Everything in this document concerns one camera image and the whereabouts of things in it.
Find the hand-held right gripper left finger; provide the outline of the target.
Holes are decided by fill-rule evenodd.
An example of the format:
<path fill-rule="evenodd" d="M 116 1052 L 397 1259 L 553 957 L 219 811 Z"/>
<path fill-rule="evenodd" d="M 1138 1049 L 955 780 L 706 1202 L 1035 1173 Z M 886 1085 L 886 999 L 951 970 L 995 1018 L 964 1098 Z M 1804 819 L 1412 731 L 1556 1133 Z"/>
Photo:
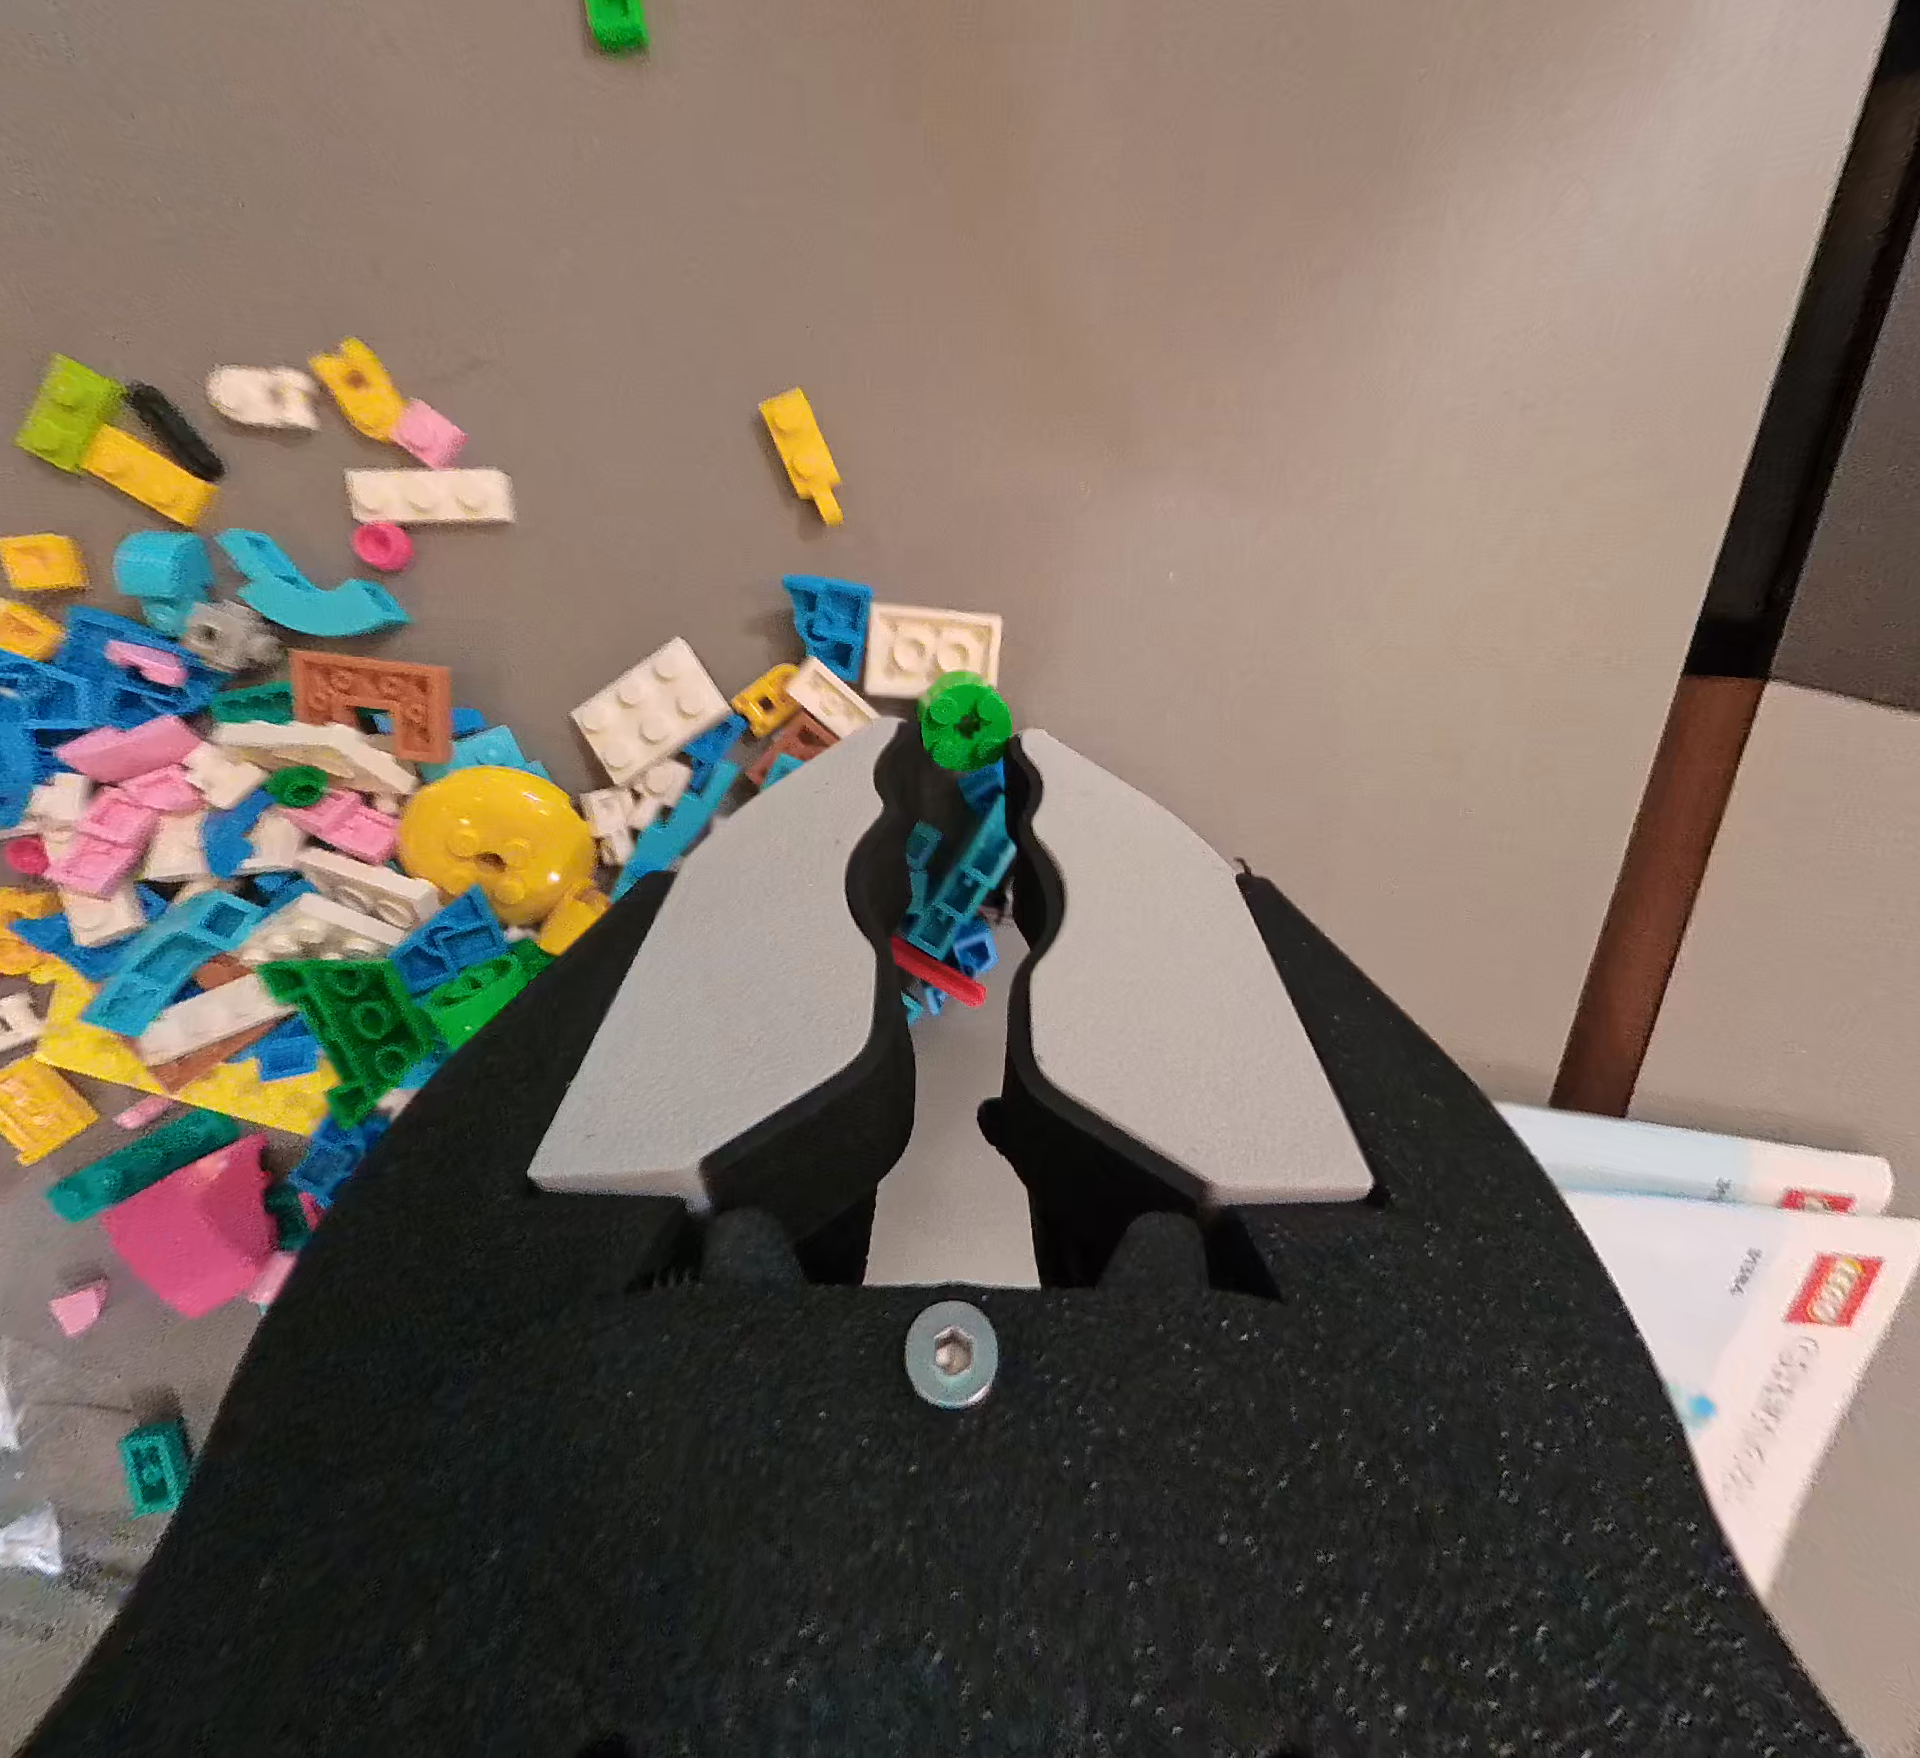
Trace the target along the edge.
<path fill-rule="evenodd" d="M 889 934 L 918 746 L 876 719 L 748 802 L 656 909 L 531 1160 L 579 1273 L 698 1265 L 711 1229 L 866 1273 L 916 1118 Z"/>

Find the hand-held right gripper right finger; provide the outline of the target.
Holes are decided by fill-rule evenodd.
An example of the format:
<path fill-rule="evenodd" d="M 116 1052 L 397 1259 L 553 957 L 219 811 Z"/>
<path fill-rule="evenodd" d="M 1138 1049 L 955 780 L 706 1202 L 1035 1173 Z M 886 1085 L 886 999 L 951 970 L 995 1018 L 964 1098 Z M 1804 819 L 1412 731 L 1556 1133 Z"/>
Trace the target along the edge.
<path fill-rule="evenodd" d="M 1374 1175 L 1244 874 L 1046 731 L 1014 738 L 1006 815 L 1023 955 L 978 1125 L 1041 1286 L 1092 1286 L 1144 1215 L 1253 1286 L 1240 1209 L 1360 1202 Z"/>

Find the round green lego piece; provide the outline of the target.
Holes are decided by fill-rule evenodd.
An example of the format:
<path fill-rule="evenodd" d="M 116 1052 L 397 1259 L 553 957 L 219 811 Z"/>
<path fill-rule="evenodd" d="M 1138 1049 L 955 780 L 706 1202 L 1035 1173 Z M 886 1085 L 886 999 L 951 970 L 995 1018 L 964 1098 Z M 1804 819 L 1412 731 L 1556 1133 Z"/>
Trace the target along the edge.
<path fill-rule="evenodd" d="M 976 669 L 947 667 L 918 696 L 924 756 L 953 775 L 1000 759 L 1014 717 L 999 690 Z"/>

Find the small colourful lego pieces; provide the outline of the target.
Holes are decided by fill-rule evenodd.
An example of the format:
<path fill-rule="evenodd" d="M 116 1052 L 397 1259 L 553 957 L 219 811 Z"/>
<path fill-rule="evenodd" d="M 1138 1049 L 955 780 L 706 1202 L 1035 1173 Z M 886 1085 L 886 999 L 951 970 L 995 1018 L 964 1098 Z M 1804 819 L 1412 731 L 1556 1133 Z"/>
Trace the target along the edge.
<path fill-rule="evenodd" d="M 581 798 L 507 729 L 457 721 L 451 675 L 396 656 L 294 648 L 281 683 L 233 685 L 275 637 L 403 620 L 367 579 L 323 593 L 267 537 L 219 539 L 246 589 L 212 599 L 191 532 L 122 545 L 147 625 L 74 612 L 3 669 L 3 825 L 51 832 L 51 892 L 3 918 L 3 974 L 53 976 L 43 1027 L 3 1029 L 3 1140 L 22 1163 L 95 1108 L 70 1072 L 156 1093 L 158 1116 L 45 1190 L 55 1217 L 110 1217 L 118 1257 L 175 1313 L 267 1305 L 323 1217 L 323 1357 L 371 1374 L 451 1349 L 480 1292 L 503 1315 L 568 1238 L 531 1209 L 530 1160 L 656 909 L 748 802 L 876 719 L 918 746 L 889 934 L 907 974 L 976 999 L 920 928 L 951 777 L 924 756 L 918 696 L 844 577 L 788 576 L 805 643 L 725 700 L 669 641 L 576 712 L 612 784 Z"/>

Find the lego instruction booklet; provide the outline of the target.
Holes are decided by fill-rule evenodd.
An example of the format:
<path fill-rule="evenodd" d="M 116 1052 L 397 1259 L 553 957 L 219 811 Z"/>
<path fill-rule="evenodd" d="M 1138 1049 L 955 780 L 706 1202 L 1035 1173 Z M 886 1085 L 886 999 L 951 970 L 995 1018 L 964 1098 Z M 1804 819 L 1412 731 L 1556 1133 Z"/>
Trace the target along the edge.
<path fill-rule="evenodd" d="M 1596 1248 L 1716 1522 L 1768 1594 L 1915 1278 L 1887 1156 L 1500 1102 Z"/>

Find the small clear empty bag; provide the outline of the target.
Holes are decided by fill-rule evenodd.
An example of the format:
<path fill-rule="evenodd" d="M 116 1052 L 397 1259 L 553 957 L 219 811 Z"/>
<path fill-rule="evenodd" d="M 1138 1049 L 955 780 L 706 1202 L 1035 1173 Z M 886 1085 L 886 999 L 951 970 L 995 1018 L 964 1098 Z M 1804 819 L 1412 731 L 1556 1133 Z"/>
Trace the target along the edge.
<path fill-rule="evenodd" d="M 1 1569 L 55 1581 L 62 1535 L 49 1495 L 62 1418 L 62 1365 L 22 1338 L 1 1338 Z"/>

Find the black flat desk panel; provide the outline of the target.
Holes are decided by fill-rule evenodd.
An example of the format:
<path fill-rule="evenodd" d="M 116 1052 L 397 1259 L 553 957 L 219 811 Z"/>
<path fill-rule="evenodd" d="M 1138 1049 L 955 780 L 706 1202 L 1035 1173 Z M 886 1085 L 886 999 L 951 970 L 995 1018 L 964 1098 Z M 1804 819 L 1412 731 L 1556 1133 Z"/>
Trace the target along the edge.
<path fill-rule="evenodd" d="M 1762 681 L 1915 221 L 1917 9 L 1896 0 L 1692 627 L 1686 677 Z"/>

